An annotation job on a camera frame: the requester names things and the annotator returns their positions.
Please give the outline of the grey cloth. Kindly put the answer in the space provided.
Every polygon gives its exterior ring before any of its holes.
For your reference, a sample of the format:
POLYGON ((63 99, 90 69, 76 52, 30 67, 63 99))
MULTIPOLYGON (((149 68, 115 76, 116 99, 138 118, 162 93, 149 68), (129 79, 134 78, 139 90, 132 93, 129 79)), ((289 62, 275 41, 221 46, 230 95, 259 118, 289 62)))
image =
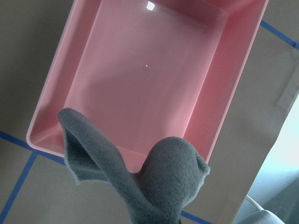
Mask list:
POLYGON ((116 145, 71 108, 58 113, 64 132, 64 162, 75 182, 102 182, 123 199, 133 224, 179 224, 210 168, 185 139, 167 137, 150 150, 142 168, 129 172, 116 145))

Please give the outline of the pink plastic tray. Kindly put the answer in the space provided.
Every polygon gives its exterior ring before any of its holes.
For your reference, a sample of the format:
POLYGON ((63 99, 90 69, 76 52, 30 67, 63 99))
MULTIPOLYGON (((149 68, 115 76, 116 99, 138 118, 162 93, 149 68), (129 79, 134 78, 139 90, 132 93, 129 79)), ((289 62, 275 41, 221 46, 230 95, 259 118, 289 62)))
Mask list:
POLYGON ((26 141, 64 155, 57 114, 73 108, 138 172, 178 136, 209 161, 265 0, 75 0, 26 141))

